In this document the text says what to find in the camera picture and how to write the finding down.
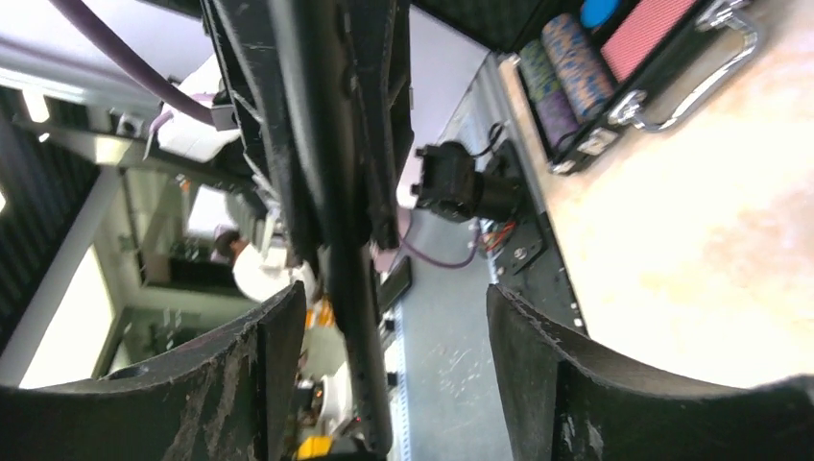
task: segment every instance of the white shirt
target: white shirt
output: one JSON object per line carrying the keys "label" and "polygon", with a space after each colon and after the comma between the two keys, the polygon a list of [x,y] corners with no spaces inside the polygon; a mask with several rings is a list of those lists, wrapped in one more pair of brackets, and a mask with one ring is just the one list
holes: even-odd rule
{"label": "white shirt", "polygon": [[231,273],[240,291],[250,300],[264,303],[295,280],[305,284],[305,298],[311,301],[316,290],[314,274],[307,263],[294,269],[285,268],[286,252],[272,248],[266,260],[248,245],[234,261]]}

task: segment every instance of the blue poker chip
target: blue poker chip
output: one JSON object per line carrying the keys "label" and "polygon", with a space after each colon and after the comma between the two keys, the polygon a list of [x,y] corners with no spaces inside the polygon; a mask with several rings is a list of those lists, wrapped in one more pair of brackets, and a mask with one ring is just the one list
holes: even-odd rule
{"label": "blue poker chip", "polygon": [[619,0],[586,0],[580,17],[586,29],[605,24],[619,8]]}

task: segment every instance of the chrome handle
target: chrome handle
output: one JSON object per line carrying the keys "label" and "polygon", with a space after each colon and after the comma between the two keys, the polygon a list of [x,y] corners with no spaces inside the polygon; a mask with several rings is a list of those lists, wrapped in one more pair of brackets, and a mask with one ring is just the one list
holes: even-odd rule
{"label": "chrome handle", "polygon": [[625,95],[608,114],[612,125],[633,125],[647,133],[661,133],[680,124],[729,78],[753,60],[763,47],[766,37],[759,24],[747,14],[739,11],[744,0],[717,0],[696,21],[699,31],[729,27],[743,34],[743,49],[718,70],[707,77],[679,104],[670,118],[661,123],[651,123],[644,119],[642,103],[647,98],[645,91],[635,89]]}

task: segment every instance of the red wire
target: red wire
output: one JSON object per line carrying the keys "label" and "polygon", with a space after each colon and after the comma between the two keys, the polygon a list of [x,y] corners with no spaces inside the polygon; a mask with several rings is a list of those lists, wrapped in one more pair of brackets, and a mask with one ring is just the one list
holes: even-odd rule
{"label": "red wire", "polygon": [[503,230],[501,230],[500,233],[497,234],[497,240],[490,243],[490,245],[486,248],[487,253],[497,248],[497,246],[500,245],[500,242],[502,242],[503,239],[506,238],[506,235],[509,233],[509,231],[511,231],[514,228],[515,228],[514,222],[508,223],[503,228]]}

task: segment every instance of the table surface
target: table surface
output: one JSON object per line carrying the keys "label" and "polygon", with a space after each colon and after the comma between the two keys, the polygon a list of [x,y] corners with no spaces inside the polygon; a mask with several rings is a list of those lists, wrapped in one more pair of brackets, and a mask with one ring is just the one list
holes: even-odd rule
{"label": "table surface", "polygon": [[[814,373],[814,2],[748,13],[769,37],[751,66],[676,130],[629,130],[572,177],[547,172],[515,65],[500,66],[591,337],[738,387]],[[727,32],[648,117],[740,44]]]}

